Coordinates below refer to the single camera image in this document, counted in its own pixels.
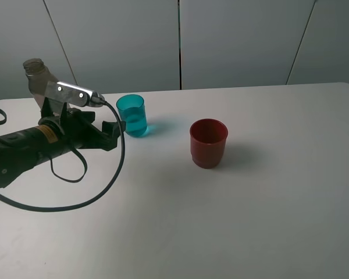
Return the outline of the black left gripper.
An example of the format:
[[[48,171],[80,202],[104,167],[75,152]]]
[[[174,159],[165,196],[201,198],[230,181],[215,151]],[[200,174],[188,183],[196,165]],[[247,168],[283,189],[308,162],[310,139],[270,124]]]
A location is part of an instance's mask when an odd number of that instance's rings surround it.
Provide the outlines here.
[[[119,137],[125,132],[126,122],[103,121],[102,132],[94,125],[95,112],[67,109],[67,103],[45,97],[38,124],[50,129],[51,139],[42,139],[37,152],[64,154],[76,149],[101,149],[111,151],[117,147]]]

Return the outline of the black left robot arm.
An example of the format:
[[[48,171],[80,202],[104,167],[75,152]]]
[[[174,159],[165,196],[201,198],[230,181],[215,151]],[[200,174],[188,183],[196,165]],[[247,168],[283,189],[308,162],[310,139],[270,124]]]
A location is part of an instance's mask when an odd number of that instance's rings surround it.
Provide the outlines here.
[[[26,171],[69,152],[87,167],[82,149],[111,151],[117,147],[126,123],[103,121],[94,125],[95,112],[68,108],[65,104],[52,112],[47,104],[38,125],[0,136],[0,189]]]

